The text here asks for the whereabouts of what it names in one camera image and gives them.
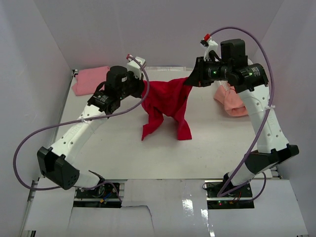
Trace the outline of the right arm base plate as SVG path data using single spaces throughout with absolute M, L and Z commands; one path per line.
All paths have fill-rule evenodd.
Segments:
M 208 210 L 253 209 L 254 201 L 249 184 L 223 197 L 217 197 L 222 186 L 221 181 L 205 181 L 202 189 L 206 191 Z

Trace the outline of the red t shirt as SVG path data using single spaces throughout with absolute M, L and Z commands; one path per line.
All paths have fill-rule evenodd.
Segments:
M 148 114 L 148 123 L 143 125 L 142 140 L 155 132 L 163 123 L 164 116 L 177 122 L 177 139 L 191 140 L 191 130 L 185 120 L 187 100 L 192 87 L 185 85 L 186 78 L 170 81 L 151 81 L 150 89 L 142 107 Z

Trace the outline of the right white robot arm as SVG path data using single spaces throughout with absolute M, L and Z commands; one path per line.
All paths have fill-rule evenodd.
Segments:
M 243 160 L 224 175 L 220 185 L 218 197 L 234 197 L 258 173 L 298 155 L 299 148 L 291 145 L 283 134 L 271 104 L 272 83 L 262 65 L 249 63 L 244 40 L 217 44 L 206 36 L 200 44 L 206 48 L 205 53 L 196 58 L 185 85 L 206 87 L 215 81 L 226 81 L 240 96 L 256 133 Z

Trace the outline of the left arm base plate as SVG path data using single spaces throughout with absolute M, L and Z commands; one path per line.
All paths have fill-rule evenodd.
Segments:
M 97 190 L 76 189 L 73 207 L 83 208 L 121 208 L 124 183 L 105 184 Z

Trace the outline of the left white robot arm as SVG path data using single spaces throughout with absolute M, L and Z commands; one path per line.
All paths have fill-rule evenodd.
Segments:
M 75 168 L 79 151 L 97 130 L 120 107 L 128 96 L 140 98 L 145 88 L 144 74 L 139 65 L 129 62 L 126 67 L 112 66 L 106 80 L 100 83 L 82 111 L 79 122 L 49 148 L 41 147 L 37 152 L 41 174 L 58 187 L 87 189 L 93 197 L 104 192 L 101 176 L 92 171 Z

